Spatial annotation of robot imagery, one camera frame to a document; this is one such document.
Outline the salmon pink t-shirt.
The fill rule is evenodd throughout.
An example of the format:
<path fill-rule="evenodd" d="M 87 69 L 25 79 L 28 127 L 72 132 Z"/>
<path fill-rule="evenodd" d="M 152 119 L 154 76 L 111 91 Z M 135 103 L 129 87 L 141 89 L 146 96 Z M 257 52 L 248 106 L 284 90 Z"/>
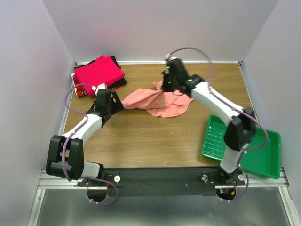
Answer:
<path fill-rule="evenodd" d="M 154 117 L 171 118 L 184 114 L 193 98 L 179 91 L 164 92 L 163 82 L 153 83 L 155 89 L 139 88 L 126 96 L 122 104 L 126 110 L 146 110 Z"/>

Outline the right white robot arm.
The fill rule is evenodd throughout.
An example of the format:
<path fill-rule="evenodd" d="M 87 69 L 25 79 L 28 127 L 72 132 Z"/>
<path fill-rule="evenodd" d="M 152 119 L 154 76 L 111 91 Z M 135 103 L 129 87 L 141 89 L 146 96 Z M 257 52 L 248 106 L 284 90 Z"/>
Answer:
<path fill-rule="evenodd" d="M 228 184 L 238 171 L 243 151 L 256 134 L 254 110 L 232 103 L 199 75 L 190 76 L 179 58 L 166 60 L 166 69 L 162 74 L 164 92 L 179 91 L 206 105 L 227 126 L 223 137 L 226 149 L 213 180 L 219 184 Z"/>

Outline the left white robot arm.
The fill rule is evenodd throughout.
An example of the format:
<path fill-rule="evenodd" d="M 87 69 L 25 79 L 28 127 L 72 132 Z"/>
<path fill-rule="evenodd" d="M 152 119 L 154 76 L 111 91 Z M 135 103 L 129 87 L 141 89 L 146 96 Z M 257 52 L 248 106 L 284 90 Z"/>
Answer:
<path fill-rule="evenodd" d="M 84 160 L 84 144 L 111 116 L 124 109 L 115 91 L 100 89 L 91 108 L 72 130 L 50 139 L 46 173 L 68 181 L 88 178 L 94 186 L 104 182 L 104 166 Z"/>

